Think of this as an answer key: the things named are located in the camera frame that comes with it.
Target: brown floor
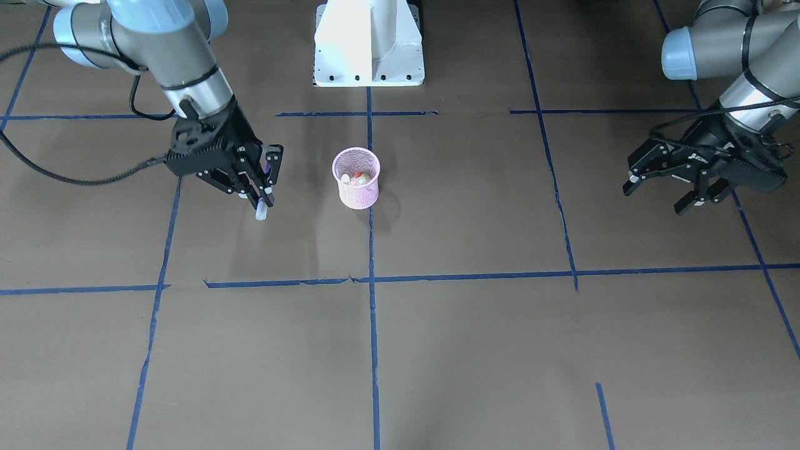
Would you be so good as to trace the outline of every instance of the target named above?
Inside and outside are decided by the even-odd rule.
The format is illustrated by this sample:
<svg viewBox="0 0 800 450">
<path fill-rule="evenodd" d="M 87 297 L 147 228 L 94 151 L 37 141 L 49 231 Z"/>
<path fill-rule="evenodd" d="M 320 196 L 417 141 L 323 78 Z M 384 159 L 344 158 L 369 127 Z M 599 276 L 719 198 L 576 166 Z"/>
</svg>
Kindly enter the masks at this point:
<svg viewBox="0 0 800 450">
<path fill-rule="evenodd" d="M 0 151 L 0 448 L 800 448 L 800 157 L 682 217 L 678 181 L 621 192 L 697 107 L 659 62 L 696 2 L 425 0 L 425 84 L 371 91 L 311 85 L 319 3 L 228 2 L 212 43 L 286 147 L 263 223 L 165 167 L 73 187 Z M 0 6 L 0 50 L 56 12 Z M 58 173 L 124 171 L 171 128 L 130 82 L 13 58 L 2 127 Z M 137 106 L 169 109 L 151 77 Z M 330 174 L 352 146 L 372 211 Z"/>
</svg>

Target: black cable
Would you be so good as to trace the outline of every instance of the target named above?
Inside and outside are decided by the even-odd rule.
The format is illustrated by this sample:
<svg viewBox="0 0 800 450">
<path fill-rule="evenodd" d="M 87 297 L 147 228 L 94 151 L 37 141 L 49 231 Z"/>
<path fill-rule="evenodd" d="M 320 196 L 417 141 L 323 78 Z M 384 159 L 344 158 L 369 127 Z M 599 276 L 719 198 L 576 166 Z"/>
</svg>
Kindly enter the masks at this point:
<svg viewBox="0 0 800 450">
<path fill-rule="evenodd" d="M 767 108 L 767 107 L 770 107 L 770 106 L 778 106 L 778 105 L 784 105 L 786 103 L 797 102 L 798 100 L 800 100 L 800 95 L 795 95 L 794 97 L 784 98 L 783 100 L 773 100 L 771 102 L 755 103 L 753 105 L 734 106 L 734 107 L 730 107 L 730 108 L 721 108 L 721 109 L 718 109 L 718 110 L 701 111 L 701 112 L 698 112 L 698 113 L 694 113 L 694 114 L 683 116 L 683 117 L 681 117 L 679 119 L 670 120 L 669 122 L 659 123 L 658 125 L 656 125 L 652 129 L 650 129 L 650 138 L 653 139 L 656 142 L 665 143 L 665 144 L 671 145 L 673 147 L 687 148 L 687 149 L 692 150 L 692 151 L 702 151 L 702 150 L 712 150 L 713 151 L 715 147 L 708 146 L 708 145 L 685 144 L 685 143 L 682 143 L 682 142 L 677 141 L 675 139 L 665 138 L 661 133 L 658 133 L 658 131 L 663 130 L 664 128 L 673 127 L 675 125 L 678 125 L 679 123 L 684 123 L 684 122 L 688 122 L 690 120 L 700 119 L 701 117 L 707 117 L 707 116 L 710 116 L 710 115 L 720 115 L 720 114 L 726 114 L 726 113 L 730 113 L 730 112 L 744 111 L 744 110 L 757 110 L 757 109 L 761 109 L 761 108 Z M 789 144 L 780 144 L 780 147 L 785 147 L 785 148 L 790 149 L 789 154 L 783 156 L 782 159 L 788 158 L 790 155 L 792 155 L 794 153 L 794 148 Z"/>
<path fill-rule="evenodd" d="M 79 186 L 100 186 L 102 184 L 114 183 L 121 179 L 126 179 L 129 176 L 135 174 L 136 172 L 146 169 L 147 167 L 163 163 L 166 160 L 166 155 L 155 156 L 146 161 L 142 161 L 136 167 L 130 169 L 129 171 L 122 172 L 119 175 L 115 175 L 113 177 L 109 177 L 106 179 L 95 179 L 95 180 L 72 179 L 58 174 L 54 174 L 53 172 L 48 171 L 47 169 L 37 166 L 36 163 L 28 159 L 25 155 L 23 155 L 22 152 L 19 151 L 19 149 L 8 139 L 8 137 L 6 137 L 6 134 L 3 133 L 2 131 L 0 131 L 0 140 L 2 140 L 4 144 L 6 144 L 6 147 L 8 147 L 8 149 L 11 151 L 12 154 L 14 154 L 14 156 L 19 158 L 20 161 L 25 163 L 25 165 L 30 167 L 31 169 L 37 171 L 42 175 L 48 176 L 52 179 L 63 181 L 64 183 L 77 184 Z"/>
<path fill-rule="evenodd" d="M 24 53 L 24 52 L 31 52 L 32 50 L 39 50 L 39 49 L 53 49 L 53 48 L 59 48 L 59 49 L 71 48 L 71 49 L 75 49 L 75 50 L 81 50 L 81 51 L 84 51 L 84 52 L 88 51 L 90 53 L 102 54 L 102 55 L 108 56 L 109 58 L 113 58 L 113 59 L 116 59 L 116 60 L 122 62 L 123 64 L 125 64 L 126 66 L 128 66 L 132 70 L 140 70 L 140 67 L 137 66 L 136 63 L 132 59 L 127 58 L 125 56 L 121 56 L 119 54 L 114 54 L 114 53 L 111 53 L 111 52 L 105 51 L 105 50 L 94 49 L 94 48 L 87 47 L 87 46 L 79 46 L 79 45 L 74 45 L 74 44 L 62 44 L 62 43 L 59 43 L 59 42 L 40 42 L 40 43 L 36 43 L 36 44 L 30 44 L 30 45 L 27 45 L 27 46 L 16 47 L 14 49 L 8 50 L 8 51 L 0 54 L 0 63 L 2 63 L 3 61 L 5 61 L 6 59 L 8 59 L 8 58 L 10 58 L 12 56 L 15 56 L 17 54 L 21 54 L 21 53 Z M 136 95 L 136 88 L 138 86 L 138 79 L 139 79 L 138 76 L 136 76 L 136 78 L 134 79 L 134 85 L 133 85 L 133 87 L 131 89 L 131 92 L 130 92 L 130 105 L 131 105 L 131 108 L 134 110 L 134 113 L 136 115 L 141 115 L 142 117 L 147 117 L 148 119 L 151 119 L 151 118 L 153 118 L 155 116 L 144 115 L 143 113 L 139 113 L 138 111 L 135 110 L 135 108 L 133 108 L 134 96 Z M 163 119 L 157 118 L 157 119 L 153 119 L 153 120 L 166 120 L 168 118 L 169 117 L 165 117 Z M 77 184 L 79 186 L 100 186 L 102 184 L 115 183 L 115 182 L 117 182 L 117 181 L 119 181 L 121 179 L 126 179 L 126 178 L 130 177 L 131 175 L 135 174 L 136 172 L 139 172 L 141 170 L 146 169 L 147 167 L 152 167 L 152 166 L 154 166 L 156 164 L 163 163 L 166 160 L 166 155 L 154 156 L 153 158 L 147 159 L 146 161 L 142 161 L 136 167 L 134 167 L 134 168 L 132 168 L 132 169 L 126 171 L 126 172 L 122 172 L 119 175 L 115 175 L 115 176 L 112 176 L 112 177 L 109 177 L 109 178 L 106 178 L 106 179 L 95 179 L 95 180 L 72 179 L 72 178 L 68 178 L 68 177 L 65 177 L 65 176 L 61 176 L 61 175 L 55 174 L 55 173 L 53 173 L 51 171 L 48 171 L 47 169 L 45 169 L 43 167 L 38 166 L 36 163 L 34 163 L 30 159 L 28 159 L 25 155 L 23 155 L 22 152 L 8 139 L 8 136 L 6 136 L 6 134 L 3 133 L 2 131 L 0 131 L 0 140 L 2 140 L 2 142 L 4 144 L 6 144 L 6 147 L 8 147 L 9 151 L 11 151 L 12 155 L 16 156 L 20 161 L 25 163 L 26 166 L 30 167 L 34 171 L 37 171 L 38 173 L 40 173 L 42 175 L 45 175 L 45 176 L 48 176 L 48 177 L 50 177 L 52 179 L 56 179 L 56 180 L 62 181 L 64 183 Z"/>
<path fill-rule="evenodd" d="M 141 75 L 134 76 L 134 85 L 130 87 L 130 96 L 128 97 L 130 110 L 137 116 L 143 117 L 145 119 L 156 120 L 156 121 L 171 119 L 175 115 L 175 109 L 173 109 L 172 111 L 170 111 L 168 114 L 165 115 L 149 115 L 136 109 L 136 106 L 134 106 L 134 100 L 136 99 L 136 90 L 139 88 L 139 79 L 141 77 L 142 77 Z"/>
</svg>

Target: blue tape line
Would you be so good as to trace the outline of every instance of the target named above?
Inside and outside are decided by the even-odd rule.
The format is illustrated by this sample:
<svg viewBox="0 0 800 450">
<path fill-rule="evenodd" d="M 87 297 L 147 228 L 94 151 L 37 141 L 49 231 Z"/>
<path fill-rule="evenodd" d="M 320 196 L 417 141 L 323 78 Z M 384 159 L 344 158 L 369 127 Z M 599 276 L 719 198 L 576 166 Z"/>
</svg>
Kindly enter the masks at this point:
<svg viewBox="0 0 800 450">
<path fill-rule="evenodd" d="M 41 119 L 144 119 L 133 114 L 108 114 L 108 115 L 12 115 L 9 120 L 41 120 Z"/>
<path fill-rule="evenodd" d="M 534 77 L 534 67 L 530 61 L 530 51 L 528 50 L 528 39 L 525 36 L 525 27 L 522 25 L 522 13 L 519 11 L 519 1 L 514 0 L 514 10 L 517 13 L 517 25 L 519 26 L 519 36 L 522 39 L 522 50 L 525 52 L 525 62 L 528 66 L 528 76 L 530 77 L 530 89 L 534 93 L 534 103 L 536 110 L 539 111 L 537 116 L 539 119 L 539 128 L 542 131 L 542 141 L 545 145 L 545 156 L 547 157 L 547 165 L 550 168 L 550 175 L 553 177 L 553 191 L 555 193 L 555 202 L 558 205 L 558 212 L 561 214 L 561 225 L 564 228 L 564 242 L 566 244 L 566 254 L 570 260 L 570 269 L 573 274 L 573 281 L 575 284 L 575 291 L 578 290 L 578 274 L 575 270 L 575 259 L 572 256 L 572 245 L 570 244 L 570 233 L 566 227 L 566 217 L 564 216 L 564 206 L 561 203 L 561 194 L 558 192 L 558 181 L 556 181 L 555 167 L 553 166 L 553 158 L 550 154 L 550 144 L 547 140 L 547 130 L 545 129 L 545 119 L 542 115 L 542 104 L 539 102 L 539 93 L 536 89 L 536 78 Z"/>
<path fill-rule="evenodd" d="M 744 223 L 745 230 L 747 231 L 747 237 L 750 238 L 750 243 L 753 245 L 753 250 L 755 251 L 756 257 L 758 257 L 758 262 L 761 264 L 761 268 L 764 271 L 764 278 L 766 279 L 767 286 L 770 287 L 770 292 L 772 293 L 772 299 L 775 301 L 775 306 L 778 307 L 778 312 L 781 314 L 781 319 L 783 320 L 783 326 L 786 327 L 786 332 L 789 333 L 789 339 L 792 341 L 792 347 L 794 347 L 794 352 L 797 353 L 798 358 L 800 359 L 800 345 L 798 345 L 797 337 L 794 335 L 794 330 L 792 329 L 792 325 L 789 322 L 789 317 L 786 316 L 786 311 L 783 309 L 783 303 L 781 303 L 781 298 L 778 296 L 778 291 L 775 289 L 774 283 L 772 283 L 772 277 L 770 276 L 770 271 L 768 266 L 764 263 L 764 257 L 761 254 L 761 250 L 758 249 L 758 244 L 755 242 L 755 235 L 753 234 L 753 229 L 750 228 L 750 223 L 747 220 L 747 215 L 745 214 L 745 210 L 742 207 L 742 203 L 739 202 L 739 196 L 736 195 L 736 191 L 732 194 L 734 198 L 734 202 L 736 203 L 736 208 L 739 210 L 739 215 L 742 217 L 742 223 Z"/>
<path fill-rule="evenodd" d="M 370 342 L 372 347 L 372 426 L 374 450 L 381 450 L 381 406 L 378 397 L 378 324 L 375 316 L 375 234 L 370 207 Z"/>
<path fill-rule="evenodd" d="M 228 289 L 232 287 L 276 287 L 276 286 L 308 286 L 314 284 L 342 284 L 348 281 L 358 283 L 352 278 L 326 278 L 326 279 L 287 279 L 276 281 L 238 281 L 233 283 L 209 283 L 203 280 L 209 289 Z"/>
<path fill-rule="evenodd" d="M 372 151 L 372 88 L 366 88 L 366 141 Z M 375 231 L 370 207 L 370 347 L 372 350 L 372 440 L 381 450 L 381 402 L 378 395 L 378 323 L 375 315 Z"/>
<path fill-rule="evenodd" d="M 767 264 L 769 269 L 800 269 L 800 263 Z M 599 269 L 577 271 L 578 276 L 604 276 L 604 275 L 646 275 L 670 273 L 696 273 L 696 272 L 723 272 L 723 271 L 760 271 L 758 264 L 745 264 L 737 266 L 697 266 L 697 267 L 646 267 L 633 269 Z M 572 271 L 540 271 L 540 272 L 507 272 L 484 274 L 453 274 L 453 275 L 400 275 L 376 276 L 375 283 L 404 283 L 410 281 L 458 281 L 466 279 L 525 279 L 525 278 L 557 278 L 572 276 Z M 341 283 L 369 283 L 370 277 L 362 278 L 328 278 L 328 279 L 289 279 L 280 281 L 240 281 L 233 283 L 208 283 L 210 289 L 227 289 L 238 287 L 274 287 L 274 286 L 301 286 L 311 284 L 341 284 Z"/>
<path fill-rule="evenodd" d="M 50 12 L 52 11 L 53 7 L 48 6 L 45 10 L 45 15 L 42 18 L 42 24 L 39 27 L 39 32 L 36 34 L 36 40 L 34 41 L 35 44 L 38 44 L 42 41 L 42 35 L 47 28 L 47 21 L 50 19 Z M 14 109 L 14 105 L 17 103 L 17 97 L 19 96 L 19 91 L 22 90 L 22 84 L 25 82 L 25 77 L 28 75 L 28 69 L 30 69 L 30 64 L 34 61 L 34 55 L 36 54 L 36 50 L 33 49 L 28 54 L 28 59 L 25 61 L 25 66 L 22 68 L 22 73 L 19 75 L 19 80 L 17 81 L 17 86 L 14 88 L 14 95 L 11 96 L 11 101 L 8 103 L 8 108 L 6 108 L 6 113 L 3 115 L 2 123 L 0 123 L 0 131 L 4 131 L 6 129 L 6 124 L 8 123 L 8 118 L 11 116 L 11 111 Z"/>
<path fill-rule="evenodd" d="M 136 428 L 139 424 L 139 412 L 142 410 L 142 398 L 145 393 L 145 383 L 147 382 L 147 370 L 150 368 L 150 355 L 153 353 L 153 340 L 155 338 L 156 314 L 161 307 L 161 294 L 164 292 L 164 279 L 166 278 L 166 266 L 170 261 L 170 248 L 172 247 L 172 236 L 175 232 L 175 221 L 178 218 L 178 203 L 181 199 L 181 181 L 183 178 L 178 178 L 178 185 L 175 187 L 175 196 L 172 200 L 172 214 L 170 216 L 170 227 L 166 233 L 166 243 L 164 244 L 164 261 L 161 266 L 161 271 L 158 273 L 158 287 L 155 292 L 155 300 L 153 302 L 153 313 L 150 316 L 150 334 L 147 342 L 147 356 L 145 362 L 142 364 L 142 372 L 139 375 L 139 387 L 136 390 L 136 403 L 134 404 L 134 415 L 130 420 L 130 431 L 128 432 L 128 445 L 127 450 L 133 450 L 134 440 L 136 438 Z"/>
<path fill-rule="evenodd" d="M 378 111 L 378 112 L 373 112 L 372 115 L 381 115 L 381 116 L 439 115 L 439 111 Z"/>
<path fill-rule="evenodd" d="M 536 110 L 509 110 L 510 114 L 538 114 Z M 697 110 L 664 108 L 664 109 L 627 109 L 627 110 L 542 110 L 542 114 L 669 114 L 694 113 Z"/>
<path fill-rule="evenodd" d="M 372 151 L 372 88 L 366 88 L 366 142 L 367 150 Z"/>
<path fill-rule="evenodd" d="M 658 0 L 653 0 L 653 4 L 655 4 L 655 9 L 658 11 L 658 16 L 661 19 L 661 24 L 664 25 L 664 32 L 670 32 L 670 26 L 666 23 L 666 17 L 664 17 L 664 11 L 661 9 L 661 4 L 658 3 Z"/>
<path fill-rule="evenodd" d="M 554 278 L 572 276 L 571 271 L 544 271 L 544 272 L 515 272 L 515 273 L 487 273 L 463 275 L 408 275 L 408 276 L 379 276 L 377 283 L 401 283 L 406 281 L 455 281 L 464 279 L 517 279 L 517 278 Z"/>
<path fill-rule="evenodd" d="M 611 433 L 611 422 L 608 420 L 608 408 L 606 408 L 606 397 L 602 393 L 602 385 L 595 383 L 594 386 L 598 390 L 598 400 L 600 400 L 600 412 L 602 412 L 602 422 L 606 427 L 606 439 L 608 439 L 608 449 L 615 450 L 614 435 Z"/>
<path fill-rule="evenodd" d="M 365 117 L 368 114 L 369 111 L 283 112 L 276 114 L 275 117 Z M 439 111 L 379 111 L 371 114 L 373 116 L 439 115 Z"/>
<path fill-rule="evenodd" d="M 699 266 L 699 267 L 652 267 L 643 269 L 601 269 L 595 271 L 578 271 L 580 276 L 591 275 L 645 275 L 660 273 L 692 273 L 692 272 L 723 272 L 723 271 L 757 271 L 761 266 L 757 264 L 741 266 Z"/>
<path fill-rule="evenodd" d="M 353 117 L 365 116 L 366 112 L 286 112 L 276 114 L 275 117 Z"/>
<path fill-rule="evenodd" d="M 157 288 L 158 285 L 156 284 L 142 284 L 137 286 L 35 287 L 32 289 L 0 289 L 0 295 L 82 294 L 90 292 L 155 291 Z"/>
</svg>

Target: silver arm segment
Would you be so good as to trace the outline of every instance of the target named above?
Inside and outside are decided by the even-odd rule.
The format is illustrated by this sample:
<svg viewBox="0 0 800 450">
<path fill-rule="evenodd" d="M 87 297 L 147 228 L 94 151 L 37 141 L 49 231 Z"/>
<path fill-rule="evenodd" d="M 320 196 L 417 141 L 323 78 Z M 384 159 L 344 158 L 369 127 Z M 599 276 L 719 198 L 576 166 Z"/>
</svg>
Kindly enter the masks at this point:
<svg viewBox="0 0 800 450">
<path fill-rule="evenodd" d="M 214 15 L 220 10 L 214 5 L 219 4 L 219 0 L 80 3 L 60 10 L 54 29 L 59 42 L 124 55 L 149 69 L 179 115 L 202 119 L 221 111 L 233 97 L 208 45 L 214 34 L 221 33 L 215 28 L 224 30 L 227 24 L 224 4 L 223 17 Z M 119 65 L 101 54 L 74 49 L 65 53 L 86 66 Z"/>
<path fill-rule="evenodd" d="M 735 108 L 800 94 L 800 28 L 795 19 L 772 46 L 752 59 L 744 73 L 719 98 L 722 108 Z M 800 105 L 770 106 L 728 113 L 739 125 L 761 131 L 776 114 L 788 119 Z"/>
</svg>

